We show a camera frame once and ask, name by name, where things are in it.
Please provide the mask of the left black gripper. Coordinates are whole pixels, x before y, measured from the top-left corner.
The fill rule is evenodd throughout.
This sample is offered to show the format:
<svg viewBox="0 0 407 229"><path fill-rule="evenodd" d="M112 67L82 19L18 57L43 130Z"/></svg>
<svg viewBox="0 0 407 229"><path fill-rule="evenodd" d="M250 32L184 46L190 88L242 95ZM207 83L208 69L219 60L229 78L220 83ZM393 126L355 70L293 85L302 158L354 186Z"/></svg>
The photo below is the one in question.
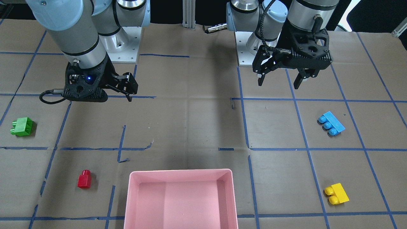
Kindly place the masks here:
<svg viewBox="0 0 407 229"><path fill-rule="evenodd" d="M258 74L258 86L263 85L266 74L278 68L324 70L333 62L329 51L329 35L322 22L314 22L310 31L296 28L290 23L283 27L276 47L260 45L253 60L253 72ZM306 71L299 71L293 86L299 88L307 79Z"/></svg>

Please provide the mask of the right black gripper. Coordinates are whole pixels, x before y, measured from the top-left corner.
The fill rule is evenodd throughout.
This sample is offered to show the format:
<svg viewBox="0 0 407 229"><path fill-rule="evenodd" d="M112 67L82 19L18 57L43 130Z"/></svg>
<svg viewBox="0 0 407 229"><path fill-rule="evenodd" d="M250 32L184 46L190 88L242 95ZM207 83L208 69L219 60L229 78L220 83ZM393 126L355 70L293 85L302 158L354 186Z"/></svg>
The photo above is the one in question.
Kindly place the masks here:
<svg viewBox="0 0 407 229"><path fill-rule="evenodd" d="M124 94L128 102L132 102L132 94L138 91L134 76L130 72L117 74L109 58L89 69L80 68L77 62L68 63L65 74L62 96L70 101L105 102L108 99L105 90L111 89Z"/></svg>

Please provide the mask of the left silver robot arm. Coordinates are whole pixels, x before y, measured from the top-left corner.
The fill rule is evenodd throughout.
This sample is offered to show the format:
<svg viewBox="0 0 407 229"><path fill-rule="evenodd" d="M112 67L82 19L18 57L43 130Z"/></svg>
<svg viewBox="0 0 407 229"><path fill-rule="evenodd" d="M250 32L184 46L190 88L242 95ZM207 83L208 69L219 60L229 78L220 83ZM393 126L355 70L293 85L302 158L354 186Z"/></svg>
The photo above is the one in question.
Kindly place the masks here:
<svg viewBox="0 0 407 229"><path fill-rule="evenodd" d="M317 77L332 63L327 23L338 0L293 0L287 8L279 0L230 0L226 23L203 28L206 34L220 30L251 32L252 70L261 86L266 74L279 68L296 69L293 83Z"/></svg>

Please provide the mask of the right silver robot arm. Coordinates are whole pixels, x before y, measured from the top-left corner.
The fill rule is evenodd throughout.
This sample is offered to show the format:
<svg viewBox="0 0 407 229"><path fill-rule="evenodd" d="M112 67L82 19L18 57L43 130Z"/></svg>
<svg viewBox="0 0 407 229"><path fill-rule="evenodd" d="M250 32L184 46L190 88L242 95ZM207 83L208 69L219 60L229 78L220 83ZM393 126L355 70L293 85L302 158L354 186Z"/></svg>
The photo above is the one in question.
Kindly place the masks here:
<svg viewBox="0 0 407 229"><path fill-rule="evenodd" d="M28 0L35 19L47 30L68 64L65 87L46 90L46 104L64 100L105 102L106 90L125 95L138 92L131 73L118 74L111 53L131 50L125 27L145 27L151 21L149 0Z"/></svg>

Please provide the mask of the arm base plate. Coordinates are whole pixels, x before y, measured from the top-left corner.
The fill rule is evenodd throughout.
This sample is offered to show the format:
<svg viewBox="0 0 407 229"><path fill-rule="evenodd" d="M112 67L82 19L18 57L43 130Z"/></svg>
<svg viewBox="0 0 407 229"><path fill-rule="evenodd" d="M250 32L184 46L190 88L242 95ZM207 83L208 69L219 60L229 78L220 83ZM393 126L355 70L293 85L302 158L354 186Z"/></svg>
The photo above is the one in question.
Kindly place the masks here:
<svg viewBox="0 0 407 229"><path fill-rule="evenodd" d="M237 31L234 32L238 66L251 67L261 40L254 32Z"/></svg>
<svg viewBox="0 0 407 229"><path fill-rule="evenodd" d="M107 50L113 63L137 64L142 27L122 27L115 35L114 46Z"/></svg>

